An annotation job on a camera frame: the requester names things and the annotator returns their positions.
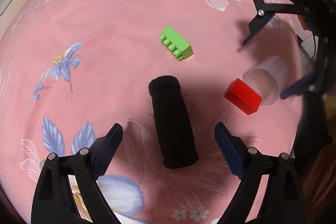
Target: black foam cylinder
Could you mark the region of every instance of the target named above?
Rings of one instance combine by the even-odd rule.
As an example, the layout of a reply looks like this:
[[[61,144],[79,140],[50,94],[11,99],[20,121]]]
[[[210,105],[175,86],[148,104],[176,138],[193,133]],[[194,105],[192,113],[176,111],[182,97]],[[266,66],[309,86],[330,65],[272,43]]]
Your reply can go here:
[[[164,166],[175,169],[194,164],[199,157],[179,81],[160,76],[148,88]]]

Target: clear plastic cup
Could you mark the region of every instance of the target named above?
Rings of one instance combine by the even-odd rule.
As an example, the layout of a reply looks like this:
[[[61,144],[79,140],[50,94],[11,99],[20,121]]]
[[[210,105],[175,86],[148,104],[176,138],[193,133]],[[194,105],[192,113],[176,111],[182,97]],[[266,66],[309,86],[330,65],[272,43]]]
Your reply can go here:
[[[278,56],[272,55],[250,69],[243,81],[262,97],[262,105],[278,100],[288,80],[288,67]]]

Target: red wooden block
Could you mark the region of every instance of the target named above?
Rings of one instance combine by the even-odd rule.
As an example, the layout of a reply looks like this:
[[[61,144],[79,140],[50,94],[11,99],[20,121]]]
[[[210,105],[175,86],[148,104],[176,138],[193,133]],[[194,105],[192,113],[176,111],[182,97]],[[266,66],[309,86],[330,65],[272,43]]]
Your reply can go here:
[[[225,93],[225,98],[247,115],[257,112],[262,100],[258,93],[238,78]]]

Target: white object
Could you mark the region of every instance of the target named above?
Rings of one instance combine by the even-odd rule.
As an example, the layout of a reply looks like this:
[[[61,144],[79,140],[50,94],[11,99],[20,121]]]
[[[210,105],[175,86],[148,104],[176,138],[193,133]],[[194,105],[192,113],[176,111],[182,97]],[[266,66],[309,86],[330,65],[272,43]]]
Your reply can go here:
[[[243,81],[262,97],[262,105],[275,103],[287,80],[288,67],[275,55],[266,58],[243,77]]]
[[[316,41],[316,50],[314,46],[314,38],[313,35],[308,36],[305,40],[302,41],[301,46],[305,50],[305,52],[308,54],[309,58],[315,61],[316,53],[317,53],[317,47],[319,45],[319,38],[315,36]]]

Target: pink table surface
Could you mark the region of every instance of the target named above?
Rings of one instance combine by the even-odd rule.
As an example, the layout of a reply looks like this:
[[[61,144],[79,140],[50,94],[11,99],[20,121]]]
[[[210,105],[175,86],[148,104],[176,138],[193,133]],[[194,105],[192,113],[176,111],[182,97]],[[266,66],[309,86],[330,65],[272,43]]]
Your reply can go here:
[[[0,44],[0,177],[23,218],[30,222],[43,159],[76,153],[118,122],[124,140],[98,184],[121,223],[216,223],[240,181],[214,141],[215,123],[277,156],[291,151],[301,114],[301,99],[291,97],[226,116],[230,83],[269,55],[285,60],[287,85],[301,76],[286,15],[241,46],[255,14],[252,0],[28,0]],[[178,62],[161,44],[168,25],[193,56]],[[163,166],[155,134],[148,83],[161,75],[178,78],[193,125],[199,161],[181,170]]]

